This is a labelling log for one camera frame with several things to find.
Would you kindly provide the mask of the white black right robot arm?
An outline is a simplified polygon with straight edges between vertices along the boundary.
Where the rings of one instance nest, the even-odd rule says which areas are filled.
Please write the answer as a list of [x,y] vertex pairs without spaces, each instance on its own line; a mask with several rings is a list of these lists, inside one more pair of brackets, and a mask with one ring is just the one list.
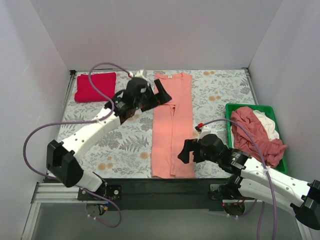
[[253,198],[293,214],[305,226],[320,228],[320,182],[298,180],[263,164],[249,154],[229,148],[214,134],[187,139],[178,155],[183,163],[210,161],[231,176],[214,191],[222,199]]

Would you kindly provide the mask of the salmon pink t shirt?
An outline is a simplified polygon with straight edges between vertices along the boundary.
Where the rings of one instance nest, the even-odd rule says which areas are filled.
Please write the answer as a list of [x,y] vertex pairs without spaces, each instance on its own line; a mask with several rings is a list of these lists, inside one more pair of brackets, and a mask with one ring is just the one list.
[[180,72],[168,75],[157,73],[172,100],[153,109],[151,176],[194,178],[194,164],[178,159],[187,139],[193,139],[192,76]]

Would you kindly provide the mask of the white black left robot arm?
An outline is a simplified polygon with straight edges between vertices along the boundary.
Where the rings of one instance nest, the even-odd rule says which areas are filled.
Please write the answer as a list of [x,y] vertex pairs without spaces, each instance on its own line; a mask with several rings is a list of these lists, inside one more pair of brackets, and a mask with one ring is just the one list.
[[80,160],[108,132],[121,126],[136,110],[151,110],[171,101],[161,81],[154,81],[156,91],[141,77],[133,77],[126,88],[117,92],[94,119],[61,142],[47,145],[46,168],[65,187],[80,187],[97,193],[106,183],[97,174],[83,170]]

